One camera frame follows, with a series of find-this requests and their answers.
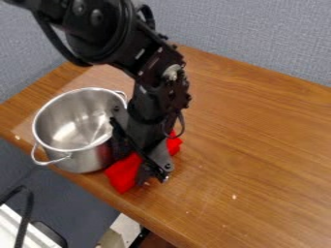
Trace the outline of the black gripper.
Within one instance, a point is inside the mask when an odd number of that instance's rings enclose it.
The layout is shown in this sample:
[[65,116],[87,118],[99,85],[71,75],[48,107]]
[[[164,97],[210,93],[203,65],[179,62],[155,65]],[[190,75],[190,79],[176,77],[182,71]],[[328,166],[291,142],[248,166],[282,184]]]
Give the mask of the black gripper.
[[127,158],[136,152],[140,164],[136,184],[143,186],[154,177],[164,182],[175,166],[166,140],[176,139],[186,131],[172,135],[176,121],[186,125],[183,109],[188,108],[191,95],[184,87],[156,87],[144,89],[136,86],[125,108],[113,107],[109,118],[112,136],[109,139],[113,161]]

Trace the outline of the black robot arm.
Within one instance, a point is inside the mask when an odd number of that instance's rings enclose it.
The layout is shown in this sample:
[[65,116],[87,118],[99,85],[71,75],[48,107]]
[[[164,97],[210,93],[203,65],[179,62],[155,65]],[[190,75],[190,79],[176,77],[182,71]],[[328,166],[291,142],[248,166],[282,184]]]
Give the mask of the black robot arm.
[[116,158],[135,151],[143,158],[137,183],[166,181],[175,165],[166,140],[175,139],[176,124],[191,95],[186,61],[168,37],[155,29],[147,4],[132,0],[3,0],[31,12],[61,56],[80,67],[109,65],[135,81],[125,108],[109,117]]

